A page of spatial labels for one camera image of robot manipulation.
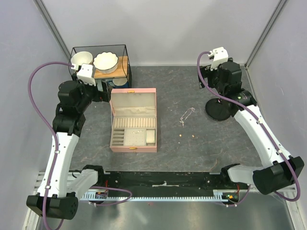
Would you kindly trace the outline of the cream watch pillow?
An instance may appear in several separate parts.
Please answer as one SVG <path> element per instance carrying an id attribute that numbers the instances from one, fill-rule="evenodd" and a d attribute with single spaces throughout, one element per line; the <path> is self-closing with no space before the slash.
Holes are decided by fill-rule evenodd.
<path id="1" fill-rule="evenodd" d="M 146 144 L 155 144 L 155 130 L 147 129 L 146 130 Z"/>

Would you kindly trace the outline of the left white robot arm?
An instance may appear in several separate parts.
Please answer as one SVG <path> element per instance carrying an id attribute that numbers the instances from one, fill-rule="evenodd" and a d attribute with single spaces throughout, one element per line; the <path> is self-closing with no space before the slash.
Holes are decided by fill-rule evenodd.
<path id="1" fill-rule="evenodd" d="M 103 167 L 98 165 L 84 166 L 81 174 L 68 183 L 72 155 L 85 123 L 84 112 L 91 102 L 102 98 L 96 85 L 81 80 L 60 84 L 58 98 L 46 172 L 37 193 L 28 196 L 26 205 L 41 217 L 71 220 L 76 215 L 79 200 L 90 187 L 105 185 Z"/>

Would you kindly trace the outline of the black round stand base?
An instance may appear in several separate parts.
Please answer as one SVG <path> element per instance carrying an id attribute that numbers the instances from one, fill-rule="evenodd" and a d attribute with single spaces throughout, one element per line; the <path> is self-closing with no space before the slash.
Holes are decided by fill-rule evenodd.
<path id="1" fill-rule="evenodd" d="M 205 105 L 206 114 L 213 120 L 225 121 L 235 115 L 234 104 L 219 98 L 210 99 Z"/>

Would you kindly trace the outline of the white scalloped bowl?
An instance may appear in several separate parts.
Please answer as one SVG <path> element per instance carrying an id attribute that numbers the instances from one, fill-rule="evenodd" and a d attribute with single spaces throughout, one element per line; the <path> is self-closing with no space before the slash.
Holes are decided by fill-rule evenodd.
<path id="1" fill-rule="evenodd" d="M 118 56 L 112 52 L 103 52 L 94 58 L 95 68 L 102 74 L 110 74 L 118 67 Z"/>

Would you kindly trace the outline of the blue mug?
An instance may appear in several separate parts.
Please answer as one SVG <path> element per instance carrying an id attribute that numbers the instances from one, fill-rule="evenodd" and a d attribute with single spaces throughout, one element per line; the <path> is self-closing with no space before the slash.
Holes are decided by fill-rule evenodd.
<path id="1" fill-rule="evenodd" d="M 113 87 L 113 88 L 128 88 L 129 83 L 126 78 L 118 78 L 118 79 L 112 79 L 109 80 L 108 85 Z"/>

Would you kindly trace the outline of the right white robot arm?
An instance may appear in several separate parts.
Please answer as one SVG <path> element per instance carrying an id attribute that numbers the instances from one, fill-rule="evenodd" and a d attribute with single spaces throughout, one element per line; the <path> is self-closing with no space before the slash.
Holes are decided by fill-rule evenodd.
<path id="1" fill-rule="evenodd" d="M 205 105 L 207 115 L 216 121 L 233 117 L 244 129 L 254 145 L 260 167 L 232 164 L 222 169 L 220 184 L 232 188 L 236 183 L 254 185 L 264 195 L 276 193 L 290 185 L 296 186 L 297 201 L 301 195 L 298 177 L 305 164 L 301 157 L 293 157 L 272 133 L 262 117 L 252 94 L 241 87 L 242 71 L 235 62 L 224 62 L 217 69 L 210 66 L 197 67 L 202 88 L 207 88 L 216 97 Z"/>

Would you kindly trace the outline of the pink jewelry box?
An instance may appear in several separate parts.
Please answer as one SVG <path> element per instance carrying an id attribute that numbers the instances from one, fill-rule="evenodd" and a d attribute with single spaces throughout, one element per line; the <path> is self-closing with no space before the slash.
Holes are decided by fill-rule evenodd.
<path id="1" fill-rule="evenodd" d="M 110 107 L 113 152 L 157 152 L 157 96 L 155 88 L 113 89 Z M 134 130 L 142 134 L 133 134 Z M 155 144 L 146 144 L 146 130 L 155 130 Z"/>

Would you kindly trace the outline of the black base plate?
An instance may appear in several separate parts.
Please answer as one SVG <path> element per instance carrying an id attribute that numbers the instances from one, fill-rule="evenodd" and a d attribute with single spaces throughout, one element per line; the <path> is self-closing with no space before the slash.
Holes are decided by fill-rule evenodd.
<path id="1" fill-rule="evenodd" d="M 95 186 L 126 189 L 134 197 L 212 196 L 213 190 L 246 190 L 244 183 L 234 183 L 210 172 L 105 172 Z"/>

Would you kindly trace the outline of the white round bowl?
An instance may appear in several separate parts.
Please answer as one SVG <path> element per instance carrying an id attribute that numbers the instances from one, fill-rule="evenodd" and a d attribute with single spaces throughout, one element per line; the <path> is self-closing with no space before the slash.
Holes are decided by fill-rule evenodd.
<path id="1" fill-rule="evenodd" d="M 73 70 L 78 70 L 79 66 L 82 64 L 92 64 L 93 55 L 87 51 L 81 51 L 74 54 L 71 58 L 71 64 L 73 65 Z"/>

